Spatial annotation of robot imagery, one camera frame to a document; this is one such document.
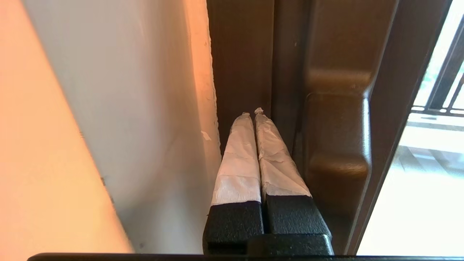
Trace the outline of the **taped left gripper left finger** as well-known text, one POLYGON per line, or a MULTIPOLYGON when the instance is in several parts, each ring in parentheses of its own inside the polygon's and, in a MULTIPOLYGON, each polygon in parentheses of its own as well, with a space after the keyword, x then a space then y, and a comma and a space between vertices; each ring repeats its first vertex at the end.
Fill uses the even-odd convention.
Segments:
POLYGON ((235 119, 217 173, 203 232, 204 254, 246 254, 264 234, 260 166, 249 113, 235 119))

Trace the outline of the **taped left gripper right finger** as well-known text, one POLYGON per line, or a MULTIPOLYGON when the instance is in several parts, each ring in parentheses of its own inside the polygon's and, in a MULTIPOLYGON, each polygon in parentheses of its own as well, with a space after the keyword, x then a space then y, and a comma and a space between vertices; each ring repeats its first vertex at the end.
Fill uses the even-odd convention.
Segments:
POLYGON ((255 124, 268 232, 330 236, 276 125, 261 108, 255 110, 255 124))

